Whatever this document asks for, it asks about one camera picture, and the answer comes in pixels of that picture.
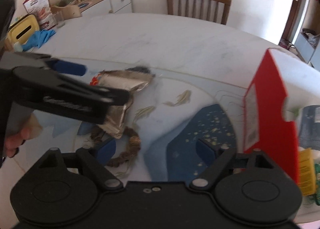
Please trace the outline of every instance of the yellow label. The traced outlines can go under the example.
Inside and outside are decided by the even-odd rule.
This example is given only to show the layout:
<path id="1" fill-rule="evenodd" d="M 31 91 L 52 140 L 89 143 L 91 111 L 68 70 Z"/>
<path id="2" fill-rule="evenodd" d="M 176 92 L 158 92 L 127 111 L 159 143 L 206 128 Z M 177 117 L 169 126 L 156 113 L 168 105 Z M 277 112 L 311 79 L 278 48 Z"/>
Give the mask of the yellow label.
<path id="1" fill-rule="evenodd" d="M 299 187 L 304 196 L 316 193 L 316 174 L 311 148 L 299 152 Z"/>

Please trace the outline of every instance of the chair backrest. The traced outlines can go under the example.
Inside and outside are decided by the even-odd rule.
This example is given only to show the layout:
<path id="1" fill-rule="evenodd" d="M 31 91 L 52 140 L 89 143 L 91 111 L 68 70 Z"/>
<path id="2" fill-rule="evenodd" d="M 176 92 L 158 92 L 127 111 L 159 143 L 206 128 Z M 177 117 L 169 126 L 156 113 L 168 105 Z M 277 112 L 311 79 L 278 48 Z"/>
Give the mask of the chair backrest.
<path id="1" fill-rule="evenodd" d="M 67 5 L 65 7 L 52 6 L 52 13 L 61 11 L 64 20 L 82 17 L 80 8 L 77 5 Z"/>
<path id="2" fill-rule="evenodd" d="M 182 16 L 182 10 L 184 11 L 185 17 L 193 17 L 193 18 L 199 18 L 202 20 L 210 21 L 213 18 L 213 22 L 217 22 L 218 18 L 218 12 L 219 12 L 219 3 L 224 4 L 222 18 L 221 18 L 221 24 L 226 25 L 231 5 L 231 0 L 201 0 L 200 2 L 200 11 L 197 9 L 197 0 L 193 0 L 193 2 L 190 2 L 190 0 L 185 1 L 185 8 L 182 9 L 181 2 L 182 0 L 178 0 L 178 16 Z M 214 7 L 214 14 L 211 14 L 212 11 L 212 1 L 215 1 L 215 7 Z M 168 14 L 173 15 L 173 0 L 167 0 L 168 3 Z"/>
<path id="3" fill-rule="evenodd" d="M 36 30 L 40 30 L 38 21 L 33 14 L 26 15 L 10 27 L 7 37 L 12 44 L 26 43 Z"/>

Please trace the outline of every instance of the crumpled wrapper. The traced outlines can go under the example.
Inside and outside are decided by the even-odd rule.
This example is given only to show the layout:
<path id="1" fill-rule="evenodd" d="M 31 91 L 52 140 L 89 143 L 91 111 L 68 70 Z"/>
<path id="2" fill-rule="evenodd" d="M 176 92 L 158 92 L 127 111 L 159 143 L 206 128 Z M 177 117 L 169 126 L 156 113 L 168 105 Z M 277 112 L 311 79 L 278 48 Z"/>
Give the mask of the crumpled wrapper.
<path id="1" fill-rule="evenodd" d="M 94 77 L 92 85 L 125 89 L 130 92 L 128 103 L 123 106 L 110 106 L 106 122 L 99 127 L 114 138 L 121 138 L 125 128 L 126 112 L 133 103 L 133 94 L 145 88 L 153 78 L 152 74 L 129 70 L 102 71 Z"/>

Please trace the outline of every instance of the barcode label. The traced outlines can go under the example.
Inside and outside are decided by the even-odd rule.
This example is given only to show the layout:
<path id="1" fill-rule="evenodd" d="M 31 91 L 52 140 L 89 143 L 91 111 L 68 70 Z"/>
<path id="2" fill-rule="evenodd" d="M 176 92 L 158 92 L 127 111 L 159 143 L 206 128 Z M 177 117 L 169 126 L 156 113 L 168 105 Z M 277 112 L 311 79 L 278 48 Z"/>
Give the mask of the barcode label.
<path id="1" fill-rule="evenodd" d="M 315 110 L 315 123 L 320 122 L 320 107 L 317 107 Z"/>
<path id="2" fill-rule="evenodd" d="M 246 138 L 244 150 L 251 148 L 259 141 L 259 116 L 256 93 L 256 86 L 253 84 L 245 97 Z"/>

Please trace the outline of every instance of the round table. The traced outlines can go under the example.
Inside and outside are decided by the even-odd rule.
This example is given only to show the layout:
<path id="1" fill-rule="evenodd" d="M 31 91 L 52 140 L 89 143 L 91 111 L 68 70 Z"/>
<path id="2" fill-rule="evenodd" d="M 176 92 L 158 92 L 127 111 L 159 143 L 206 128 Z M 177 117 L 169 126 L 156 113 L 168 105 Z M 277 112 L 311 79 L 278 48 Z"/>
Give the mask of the round table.
<path id="1" fill-rule="evenodd" d="M 171 140 L 172 137 L 166 137 L 168 132 L 204 106 L 219 103 L 234 127 L 238 142 L 242 142 L 243 96 L 265 50 L 270 47 L 278 46 L 213 22 L 169 15 L 120 14 L 67 20 L 65 26 L 34 52 L 87 65 L 87 73 L 80 78 L 85 82 L 104 69 L 136 65 L 147 66 L 156 75 L 148 87 L 135 95 L 127 116 L 130 124 L 137 110 L 156 106 L 147 118 L 138 122 L 142 149 L 128 175 L 122 178 L 126 182 L 150 180 L 141 154 L 154 142 Z M 164 104 L 175 102 L 186 90 L 192 92 L 189 103 L 178 107 Z M 6 160 L 0 169 L 0 213 L 7 217 L 0 224 L 4 229 L 16 222 L 9 192 L 17 180 L 50 147 L 71 152 L 85 141 L 76 136 L 80 121 L 40 112 L 37 116 L 44 126 L 42 134 L 25 143 L 20 153 Z M 117 145 L 117 153 L 123 148 L 124 142 Z"/>

